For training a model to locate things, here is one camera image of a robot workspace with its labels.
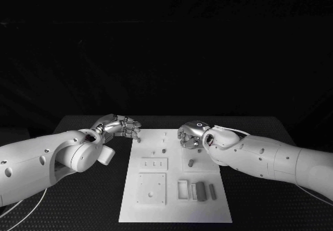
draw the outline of metal robotic hand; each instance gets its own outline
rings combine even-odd
[[[182,125],[179,139],[184,148],[203,146],[218,165],[254,177],[293,183],[333,200],[333,153],[298,148],[231,128],[210,128],[200,121]]]
[[[114,150],[104,144],[122,136],[137,139],[140,122],[109,114],[91,129],[66,131],[0,147],[0,207],[53,186],[84,172],[98,161],[108,165]]]

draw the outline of black table surface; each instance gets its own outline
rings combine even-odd
[[[101,116],[65,116],[55,134],[91,128]],[[141,128],[179,128],[192,120],[210,126],[244,130],[294,145],[281,122],[259,116],[130,116]],[[220,166],[232,223],[118,223],[125,186],[131,139],[115,137],[107,145],[115,150],[108,166],[98,162],[82,173],[66,176],[48,189],[43,201],[17,231],[104,230],[333,230],[333,207],[285,182],[248,176]],[[43,192],[27,198],[0,220],[7,230],[27,215]]]

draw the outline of white cable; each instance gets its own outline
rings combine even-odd
[[[7,230],[7,231],[10,231],[24,220],[26,220],[26,218],[30,216],[30,214],[33,213],[33,211],[35,211],[35,209],[36,209],[36,207],[39,206],[39,204],[40,204],[40,202],[42,202],[42,200],[43,200],[43,196],[45,196],[45,193],[46,193],[46,190],[48,189],[45,189],[45,192],[43,192],[43,195],[42,195],[42,198],[40,198],[40,200],[39,200],[39,203],[37,203],[37,205],[35,206],[35,208],[33,208],[33,210],[32,210],[32,212],[26,215],[26,217],[20,220],[20,222]]]
[[[321,198],[319,198],[316,195],[313,195],[307,190],[304,190],[298,185],[295,185],[306,193],[308,193],[313,197],[316,197],[320,201],[323,201],[324,203],[327,203],[329,205],[331,205],[333,206],[333,204],[329,202],[329,201],[326,201],[326,200],[323,200]]]
[[[223,129],[228,129],[228,130],[232,130],[232,131],[238,131],[239,133],[245,134],[246,136],[249,136],[249,134],[245,132],[245,131],[241,131],[241,130],[236,130],[236,129],[232,129],[232,128],[225,128],[222,127]]]
[[[16,208],[16,206],[20,204],[22,201],[17,202],[17,204],[16,204],[16,205],[10,208],[10,210],[0,216],[0,218],[6,216],[6,214]]]

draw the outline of black background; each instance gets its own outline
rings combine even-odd
[[[3,3],[0,12],[1,127],[35,137],[65,115],[267,115],[298,146],[331,147],[330,1]]]

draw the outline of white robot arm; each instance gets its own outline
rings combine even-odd
[[[0,147],[0,207],[84,172],[99,161],[108,165],[114,150],[104,144],[114,136],[137,139],[141,124],[109,114],[91,129],[42,136]]]
[[[203,147],[220,166],[231,166],[254,177],[290,182],[333,200],[333,153],[238,132],[246,136],[239,137],[229,128],[210,128],[192,121],[179,128],[180,144],[190,149]]]

